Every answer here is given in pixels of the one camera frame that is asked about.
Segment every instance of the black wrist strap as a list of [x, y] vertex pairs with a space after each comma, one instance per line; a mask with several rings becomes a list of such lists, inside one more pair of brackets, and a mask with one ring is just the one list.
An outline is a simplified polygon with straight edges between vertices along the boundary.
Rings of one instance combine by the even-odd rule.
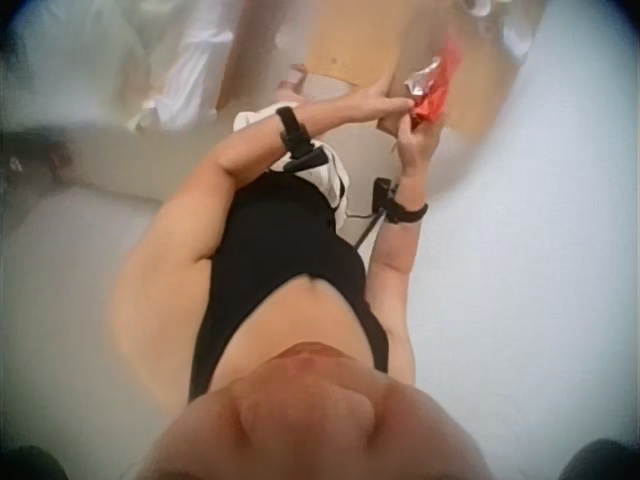
[[291, 153], [291, 161], [283, 169], [285, 173], [303, 172], [329, 163], [324, 149], [313, 145], [307, 128], [298, 122], [291, 107], [279, 108], [276, 115], [280, 117], [284, 126], [280, 138], [287, 151]]
[[425, 204], [420, 210], [416, 212], [410, 212], [393, 198], [387, 199], [386, 205], [387, 216], [386, 219], [389, 223], [397, 225], [399, 223], [418, 223], [429, 211], [429, 204]]

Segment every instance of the wooden surface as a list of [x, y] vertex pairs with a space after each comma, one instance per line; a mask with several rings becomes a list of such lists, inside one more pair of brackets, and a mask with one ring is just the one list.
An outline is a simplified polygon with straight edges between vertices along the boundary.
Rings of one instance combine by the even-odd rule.
[[[545, 1], [523, 0], [522, 5], [537, 30]], [[395, 68], [392, 92], [402, 93], [408, 75], [426, 67], [449, 35], [460, 45], [463, 61], [451, 86], [447, 126], [480, 140], [494, 124], [519, 70], [500, 41], [498, 15], [486, 23], [492, 35], [481, 33], [458, 0], [322, 0], [306, 66], [354, 85], [373, 84]]]
[[319, 0], [305, 66], [353, 85], [395, 68], [414, 0]]

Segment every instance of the white floor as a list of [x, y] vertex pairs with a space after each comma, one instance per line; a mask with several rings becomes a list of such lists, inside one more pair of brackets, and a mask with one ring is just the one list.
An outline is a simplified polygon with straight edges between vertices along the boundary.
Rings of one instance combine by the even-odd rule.
[[[291, 57], [272, 60], [277, 79]], [[500, 479], [553, 480], [592, 440], [637, 442], [637, 95], [634, 34], [604, 3], [556, 0], [492, 136], [470, 156], [447, 133], [437, 153], [409, 305], [418, 384]], [[162, 199], [208, 134], [150, 149], [81, 132], [74, 175]], [[389, 139], [331, 141], [361, 213], [393, 173]], [[42, 195], [2, 244], [3, 443], [46, 448], [72, 480], [128, 478], [168, 419], [111, 348], [105, 304], [157, 204]]]

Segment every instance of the white garment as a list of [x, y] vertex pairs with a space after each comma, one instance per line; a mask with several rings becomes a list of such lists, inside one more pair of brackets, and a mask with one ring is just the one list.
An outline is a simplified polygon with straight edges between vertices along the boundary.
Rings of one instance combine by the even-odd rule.
[[[252, 123], [259, 122], [267, 117], [275, 115], [276, 110], [281, 107], [295, 107], [296, 103], [283, 102], [277, 103], [270, 107], [260, 110], [259, 112], [241, 112], [233, 122], [233, 131], [237, 132]], [[326, 197], [336, 212], [336, 228], [342, 227], [347, 219], [347, 192], [349, 191], [349, 175], [340, 160], [338, 154], [326, 143], [313, 140], [313, 145], [324, 149], [329, 157], [329, 163], [322, 167], [306, 170], [296, 173], [297, 177], [314, 184], [320, 192]], [[271, 170], [274, 172], [282, 172], [285, 165], [291, 161], [291, 154], [287, 154], [276, 162]]]

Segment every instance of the black top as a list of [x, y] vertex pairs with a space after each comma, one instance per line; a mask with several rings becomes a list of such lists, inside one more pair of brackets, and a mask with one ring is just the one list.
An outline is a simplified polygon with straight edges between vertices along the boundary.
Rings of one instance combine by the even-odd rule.
[[236, 193], [213, 257], [189, 401], [207, 393], [225, 348], [245, 319], [300, 275], [323, 279], [344, 296], [367, 336], [375, 368], [387, 372], [389, 342], [365, 300], [364, 264], [355, 248], [336, 234], [326, 198], [303, 179], [266, 173]]

